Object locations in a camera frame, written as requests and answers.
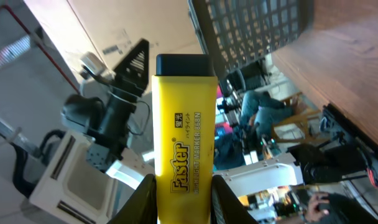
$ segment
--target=light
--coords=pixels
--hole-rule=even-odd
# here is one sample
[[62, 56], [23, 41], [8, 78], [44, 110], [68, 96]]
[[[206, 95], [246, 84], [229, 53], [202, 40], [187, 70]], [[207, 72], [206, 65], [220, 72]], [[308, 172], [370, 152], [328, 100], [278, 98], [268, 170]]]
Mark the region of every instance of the light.
[[154, 151], [149, 151], [149, 152], [143, 153], [142, 158], [144, 158], [145, 162], [154, 159]]
[[130, 173], [130, 168], [125, 167], [120, 163], [120, 161], [116, 160], [113, 162], [112, 166], [109, 167], [109, 169], [106, 171], [106, 175], [114, 179], [120, 180], [121, 182], [127, 184], [128, 186], [136, 190], [136, 188], [139, 186], [142, 180], [139, 181], [130, 176], [129, 174], [124, 173], [122, 170], [124, 170], [125, 172], [128, 171], [128, 173]]
[[216, 103], [215, 103], [215, 115], [219, 115], [219, 114], [221, 114], [221, 113], [224, 112], [224, 110], [219, 110], [218, 109], [218, 105], [222, 105], [223, 101], [224, 101], [223, 97], [216, 99]]
[[274, 198], [274, 196], [272, 195], [272, 196], [269, 198], [268, 206], [271, 207], [271, 206], [273, 206], [274, 203], [275, 203], [275, 198]]
[[257, 155], [257, 151], [251, 151], [250, 152], [250, 156], [251, 156], [251, 161], [252, 163], [256, 163], [258, 162], [258, 155]]
[[246, 163], [246, 165], [250, 165], [252, 164], [252, 161], [251, 161], [251, 156], [250, 155], [244, 155], [244, 162]]

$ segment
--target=cable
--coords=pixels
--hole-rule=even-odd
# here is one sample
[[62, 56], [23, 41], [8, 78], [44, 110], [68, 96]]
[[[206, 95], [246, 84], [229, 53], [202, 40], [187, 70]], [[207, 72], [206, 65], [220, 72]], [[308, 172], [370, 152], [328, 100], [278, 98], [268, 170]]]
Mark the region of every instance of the cable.
[[65, 135], [65, 132], [64, 132], [64, 131], [61, 131], [61, 130], [59, 130], [59, 129], [52, 130], [52, 131], [48, 132], [48, 133], [44, 136], [44, 138], [43, 138], [43, 140], [42, 140], [42, 142], [41, 142], [41, 145], [40, 145], [40, 147], [39, 147], [39, 150], [40, 150], [40, 152], [41, 152], [41, 155], [42, 155], [42, 156], [45, 155], [45, 153], [44, 153], [45, 145], [46, 145], [46, 143], [48, 142], [48, 140], [49, 140], [52, 136], [57, 136], [58, 138], [62, 139], [62, 138], [64, 137], [64, 135]]
[[87, 80], [86, 79], [83, 79], [83, 81], [81, 81], [81, 83], [80, 83], [80, 90], [79, 90], [79, 94], [81, 95], [81, 96], [84, 96], [84, 86], [85, 86], [85, 84], [86, 84], [86, 82], [87, 82]]
[[367, 171], [367, 175], [369, 176], [371, 185], [375, 187], [376, 189], [378, 189], [378, 183], [376, 183], [376, 178], [374, 177], [374, 171], [372, 170], [372, 166], [370, 165], [369, 160], [366, 158], [365, 154], [359, 148], [356, 148], [356, 149], [360, 153], [360, 155], [362, 156], [364, 160], [364, 163], [366, 164], [366, 167], [367, 167], [366, 171]]
[[[7, 5], [2, 5], [0, 6], [0, 10], [1, 9], [5, 9], [7, 10], [10, 15], [15, 19], [15, 21], [22, 27], [22, 29], [25, 30], [26, 34], [28, 35], [32, 35], [32, 33], [30, 32], [30, 30], [23, 24], [23, 22], [16, 16], [16, 14], [12, 11], [11, 7], [7, 6]], [[39, 47], [39, 49], [44, 53], [44, 55], [51, 61], [51, 63], [53, 64], [53, 66], [55, 66], [55, 68], [57, 68], [57, 70], [60, 72], [60, 74], [65, 78], [65, 80], [71, 85], [71, 87], [73, 87], [73, 89], [77, 92], [77, 93], [80, 93], [77, 89], [77, 87], [73, 84], [73, 82], [67, 77], [67, 75], [65, 74], [65, 72], [63, 72], [63, 70], [59, 67], [59, 65], [54, 61], [54, 59], [51, 57], [51, 55], [48, 54], [47, 51], [45, 51], [44, 47], [39, 44], [37, 41], [35, 42], [35, 44]]]
[[340, 181], [345, 181], [345, 180], [356, 180], [356, 179], [362, 179], [367, 177], [367, 175], [359, 175], [355, 177], [347, 177], [347, 178], [342, 178]]
[[26, 198], [29, 198], [34, 191], [36, 184], [30, 183], [24, 178], [24, 169], [28, 158], [27, 152], [13, 143], [11, 143], [11, 145], [14, 147], [16, 152], [12, 183], [22, 195], [24, 195]]
[[133, 133], [133, 132], [131, 131], [131, 129], [129, 129], [129, 127], [128, 127], [128, 129], [129, 129], [129, 132], [130, 132], [131, 134], [136, 135], [136, 136], [141, 136], [141, 135], [144, 134], [145, 129], [146, 129], [146, 127], [147, 127], [147, 123], [149, 122], [149, 118], [150, 118], [150, 106], [149, 106], [146, 102], [141, 101], [141, 100], [139, 100], [138, 103], [144, 103], [144, 104], [146, 104], [146, 106], [147, 106], [147, 118], [146, 118], [146, 121], [145, 121], [145, 125], [144, 125], [144, 127], [142, 128], [142, 132], [141, 132], [141, 133]]
[[123, 102], [125, 102], [125, 103], [129, 103], [129, 104], [132, 104], [132, 105], [136, 106], [135, 103], [130, 102], [130, 101], [128, 101], [128, 100], [125, 100], [125, 99], [121, 98], [120, 96], [117, 96], [116, 94], [112, 93], [111, 91], [108, 91], [108, 92], [109, 92], [110, 95], [116, 97], [117, 99], [119, 99], [119, 100], [121, 100], [121, 101], [123, 101]]

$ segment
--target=chair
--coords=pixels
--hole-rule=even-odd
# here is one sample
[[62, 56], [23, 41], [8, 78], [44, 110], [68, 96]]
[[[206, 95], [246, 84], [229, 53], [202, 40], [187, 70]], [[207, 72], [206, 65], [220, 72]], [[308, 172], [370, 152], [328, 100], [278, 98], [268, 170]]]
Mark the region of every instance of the chair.
[[[285, 98], [281, 100], [281, 102], [285, 103], [286, 106], [290, 106], [292, 104], [292, 100], [296, 96], [300, 96], [302, 92], [296, 93], [292, 96], [289, 96], [288, 98]], [[313, 110], [311, 108], [307, 108], [305, 113], [293, 115], [284, 121], [273, 125], [272, 127], [272, 138], [275, 139], [277, 143], [283, 143], [283, 142], [297, 142], [297, 143], [309, 143], [309, 142], [325, 142], [328, 139], [326, 138], [318, 138], [320, 133], [313, 134], [310, 133], [310, 130], [308, 128], [308, 123], [311, 120], [319, 119], [319, 114], [321, 113], [320, 110]], [[280, 138], [275, 131], [275, 128], [280, 126], [285, 126], [288, 124], [295, 124], [305, 135], [302, 139], [282, 139]]]

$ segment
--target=person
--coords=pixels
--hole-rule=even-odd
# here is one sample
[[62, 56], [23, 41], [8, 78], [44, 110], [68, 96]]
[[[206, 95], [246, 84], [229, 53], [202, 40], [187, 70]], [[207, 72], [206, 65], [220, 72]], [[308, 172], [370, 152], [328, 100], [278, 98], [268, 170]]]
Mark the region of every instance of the person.
[[235, 132], [219, 137], [214, 141], [214, 166], [216, 170], [233, 169], [244, 166], [241, 142]]
[[[243, 97], [239, 126], [233, 129], [233, 133], [214, 142], [215, 168], [225, 170], [246, 165], [241, 146], [243, 129], [249, 132], [250, 147], [257, 147], [262, 135], [270, 136], [273, 124], [301, 113], [305, 108], [305, 104], [298, 103], [298, 98], [293, 100], [292, 106], [286, 106], [267, 92], [247, 91]], [[258, 152], [258, 157], [262, 160], [262, 153]]]
[[378, 224], [356, 200], [340, 194], [315, 193], [308, 202], [307, 210], [276, 224]]
[[283, 102], [270, 96], [254, 91], [248, 91], [244, 95], [240, 122], [252, 126], [250, 131], [251, 141], [257, 145], [261, 137], [266, 140], [272, 137], [272, 126], [283, 120], [305, 111], [307, 105], [300, 102], [299, 97], [294, 97], [292, 104], [286, 106]]
[[243, 96], [241, 106], [240, 124], [247, 124], [250, 119], [258, 112], [259, 107], [282, 109], [284, 103], [270, 97], [267, 91], [260, 93], [257, 91], [247, 91]]

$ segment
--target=white wall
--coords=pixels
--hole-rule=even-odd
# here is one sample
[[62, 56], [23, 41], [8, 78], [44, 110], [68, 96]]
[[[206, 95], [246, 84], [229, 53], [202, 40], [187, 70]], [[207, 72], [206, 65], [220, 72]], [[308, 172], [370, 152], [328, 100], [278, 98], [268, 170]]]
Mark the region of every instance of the white wall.
[[[21, 1], [8, 1], [14, 12], [30, 29], [39, 26]], [[0, 48], [24, 36], [24, 31], [5, 11], [0, 12]], [[47, 49], [64, 71], [73, 78], [61, 56]], [[36, 47], [0, 69], [0, 116], [39, 145], [51, 129], [64, 129], [60, 110], [74, 93], [57, 69]], [[30, 205], [12, 184], [15, 152], [9, 145], [0, 146], [0, 224], [62, 223]]]

